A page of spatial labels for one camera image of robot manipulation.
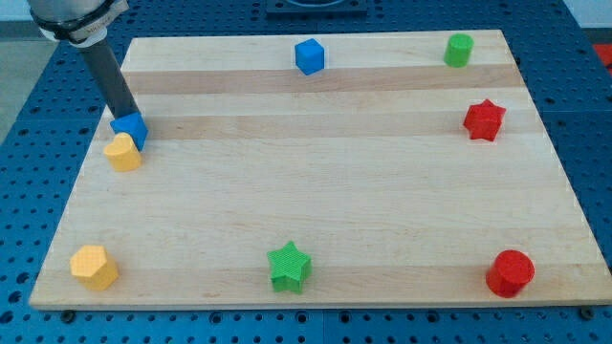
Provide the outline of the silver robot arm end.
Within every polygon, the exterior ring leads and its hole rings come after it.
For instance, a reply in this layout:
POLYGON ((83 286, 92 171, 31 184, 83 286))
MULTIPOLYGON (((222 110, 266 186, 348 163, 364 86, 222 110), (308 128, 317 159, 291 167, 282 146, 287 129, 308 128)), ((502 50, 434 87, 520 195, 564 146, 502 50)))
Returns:
POLYGON ((33 22, 52 41, 88 48, 107 35, 107 27, 129 10, 127 0, 28 0, 33 22))

